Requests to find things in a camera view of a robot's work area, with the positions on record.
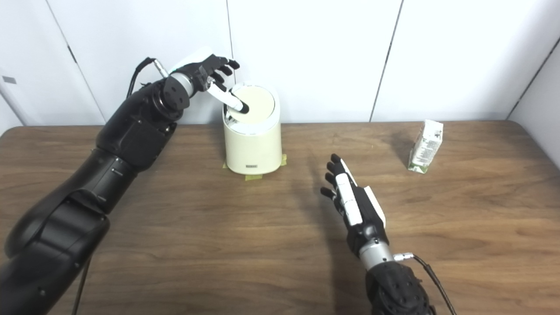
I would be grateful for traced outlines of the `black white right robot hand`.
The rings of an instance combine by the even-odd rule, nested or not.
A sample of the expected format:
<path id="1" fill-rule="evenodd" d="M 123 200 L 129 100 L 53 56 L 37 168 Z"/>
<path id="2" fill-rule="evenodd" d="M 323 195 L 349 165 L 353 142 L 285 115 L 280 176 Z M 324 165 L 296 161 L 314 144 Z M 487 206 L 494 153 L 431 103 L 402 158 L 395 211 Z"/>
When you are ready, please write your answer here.
<path id="1" fill-rule="evenodd" d="M 325 180 L 332 186 L 321 187 L 320 193 L 332 200 L 347 229 L 346 241 L 350 251 L 360 250 L 370 242 L 389 244 L 385 230 L 385 216 L 370 187 L 360 187 L 344 160 L 337 154 L 326 164 Z"/>

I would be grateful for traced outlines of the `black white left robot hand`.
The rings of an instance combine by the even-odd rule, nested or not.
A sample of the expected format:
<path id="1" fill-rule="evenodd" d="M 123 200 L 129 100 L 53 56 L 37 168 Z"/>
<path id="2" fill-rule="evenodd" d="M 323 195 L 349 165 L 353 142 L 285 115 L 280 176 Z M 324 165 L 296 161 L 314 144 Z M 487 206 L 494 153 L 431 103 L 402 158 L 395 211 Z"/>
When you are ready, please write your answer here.
<path id="1" fill-rule="evenodd" d="M 222 77 L 231 76 L 239 68 L 236 60 L 214 54 L 202 61 L 180 66 L 164 82 L 164 101 L 172 109 L 180 111 L 190 106 L 190 98 L 197 92 L 207 92 L 226 107 L 247 114 L 249 106 L 224 86 Z"/>

